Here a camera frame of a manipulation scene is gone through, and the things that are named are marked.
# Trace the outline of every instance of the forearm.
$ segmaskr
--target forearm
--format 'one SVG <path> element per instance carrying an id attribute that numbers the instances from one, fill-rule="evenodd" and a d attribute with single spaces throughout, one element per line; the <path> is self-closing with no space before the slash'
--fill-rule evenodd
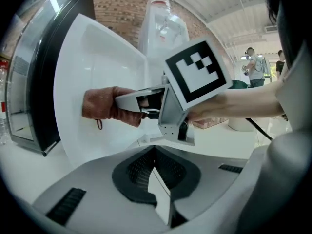
<path id="1" fill-rule="evenodd" d="M 209 117 L 272 117 L 283 114 L 275 93 L 282 86 L 277 81 L 251 89 L 229 89 L 191 109 L 190 119 Z"/>

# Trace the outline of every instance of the water bottle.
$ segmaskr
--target water bottle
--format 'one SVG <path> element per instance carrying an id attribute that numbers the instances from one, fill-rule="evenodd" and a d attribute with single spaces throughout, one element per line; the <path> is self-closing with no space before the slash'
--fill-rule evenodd
<path id="1" fill-rule="evenodd" d="M 8 133 L 7 120 L 5 114 L 5 81 L 7 68 L 0 66 L 0 145 L 6 144 L 10 140 Z"/>

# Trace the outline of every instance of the black vent slot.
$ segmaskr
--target black vent slot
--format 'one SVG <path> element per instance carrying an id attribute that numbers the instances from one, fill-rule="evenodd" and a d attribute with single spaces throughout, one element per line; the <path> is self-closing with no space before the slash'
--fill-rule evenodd
<path id="1" fill-rule="evenodd" d="M 219 166 L 219 169 L 239 174 L 243 170 L 243 167 L 230 166 L 230 165 L 223 164 Z"/>
<path id="2" fill-rule="evenodd" d="M 46 215 L 60 225 L 65 225 L 74 210 L 81 202 L 86 191 L 72 188 Z"/>

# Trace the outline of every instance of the white basin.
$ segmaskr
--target white basin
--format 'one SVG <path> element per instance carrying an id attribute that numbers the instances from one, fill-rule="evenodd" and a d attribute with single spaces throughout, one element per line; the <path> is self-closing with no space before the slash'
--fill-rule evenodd
<path id="1" fill-rule="evenodd" d="M 146 57 L 126 40 L 96 21 L 78 15 L 63 42 L 54 80 L 54 108 L 64 149 L 74 167 L 124 151 L 144 135 L 114 119 L 81 116 L 84 92 L 120 86 L 143 89 L 148 77 Z"/>

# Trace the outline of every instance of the person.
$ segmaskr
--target person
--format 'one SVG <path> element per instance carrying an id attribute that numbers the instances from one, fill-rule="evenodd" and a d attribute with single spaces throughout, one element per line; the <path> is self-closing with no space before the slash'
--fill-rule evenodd
<path id="1" fill-rule="evenodd" d="M 247 55 L 250 56 L 250 62 L 243 68 L 243 70 L 248 71 L 250 87 L 261 87 L 264 85 L 264 74 L 261 60 L 255 55 L 252 47 L 247 49 Z"/>
<path id="2" fill-rule="evenodd" d="M 297 23 L 296 20 L 306 17 L 302 6 L 310 7 L 308 2 L 309 0 L 300 0 L 298 3 L 293 3 L 293 0 L 267 0 L 271 21 L 275 23 L 277 14 L 282 15 L 277 26 L 285 54 L 285 65 L 278 81 L 250 89 L 228 89 L 191 108 L 188 119 L 199 121 L 211 117 L 257 118 L 283 115 L 283 108 L 275 94 L 287 80 L 288 70 L 291 69 L 303 43 L 311 53 L 309 23 Z"/>
<path id="3" fill-rule="evenodd" d="M 278 51 L 278 56 L 279 56 L 279 61 L 277 61 L 277 63 L 276 63 L 277 79 L 280 78 L 281 73 L 283 71 L 284 64 L 285 64 L 285 56 L 284 56 L 283 50 Z"/>

